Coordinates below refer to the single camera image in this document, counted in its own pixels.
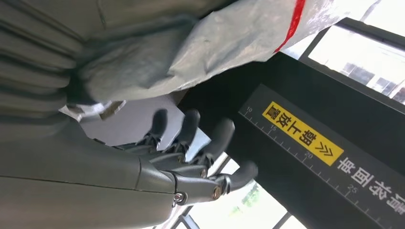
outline ruler scale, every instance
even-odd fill
[[[402,175],[262,84],[239,114],[381,228],[404,228]]]

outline white chinese characters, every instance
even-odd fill
[[[350,174],[352,168],[356,168],[354,166],[354,163],[351,162],[347,157],[342,161],[339,161],[340,165],[338,166],[338,169],[342,170],[343,172]]]
[[[352,179],[359,183],[361,186],[366,187],[366,185],[374,178],[366,170],[362,169],[361,167],[354,173]]]
[[[374,175],[370,174],[367,170],[358,167],[356,170],[356,165],[346,157],[344,160],[339,160],[338,170],[343,171],[345,174],[350,174],[351,178],[359,183],[362,187],[366,187],[373,179]],[[387,199],[386,203],[395,212],[402,215],[405,212],[405,199],[400,195],[395,194],[395,196],[390,196],[392,194],[391,187],[384,184],[383,181],[375,180],[371,183],[368,189],[374,196],[377,196],[380,200]]]
[[[391,187],[385,187],[384,182],[375,181],[376,185],[371,185],[369,190],[373,193],[373,195],[377,196],[380,200],[387,198],[387,193],[392,193]]]

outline metal screw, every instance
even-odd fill
[[[182,202],[184,200],[184,195],[182,193],[174,194],[174,201],[175,202]]]
[[[222,194],[221,188],[219,186],[215,186],[214,192],[213,192],[213,200],[218,199]]]
[[[206,169],[203,169],[202,171],[201,171],[201,177],[202,178],[206,178],[207,177],[207,170]]]

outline red tape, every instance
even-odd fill
[[[281,45],[274,50],[274,52],[280,51],[280,49],[290,40],[290,38],[295,34],[297,30],[299,21],[301,20],[302,11],[304,10],[305,0],[297,0],[295,3],[294,12],[292,14],[292,19],[290,23],[290,28],[288,29],[287,36]]]

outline window frame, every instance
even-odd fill
[[[405,37],[392,33],[392,32],[389,32],[389,31],[385,31],[383,29],[374,27],[372,25],[367,25],[364,22],[356,21],[351,18],[344,18],[341,21],[339,21],[338,23],[334,24],[334,26],[355,32],[355,33],[360,34],[371,40],[374,40],[379,43],[383,43],[385,45],[405,51]],[[399,112],[405,114],[405,105],[403,105],[402,103],[400,103],[394,99],[391,99],[388,96],[385,96],[385,95],[367,87],[366,85],[363,85],[362,83],[359,83],[359,82],[355,81],[354,79],[351,79],[351,78],[343,75],[342,73],[334,71],[334,70],[328,68],[327,66],[320,64],[320,63],[316,62],[315,60],[309,58],[309,55],[311,54],[311,52],[315,49],[315,47],[322,40],[322,38],[325,36],[325,34],[328,32],[329,29],[330,29],[330,27],[327,27],[324,30],[320,31],[298,60],[300,62],[308,65],[309,67],[328,75],[329,77],[333,78],[334,80],[336,80],[374,100],[377,100],[396,111],[399,111]]]

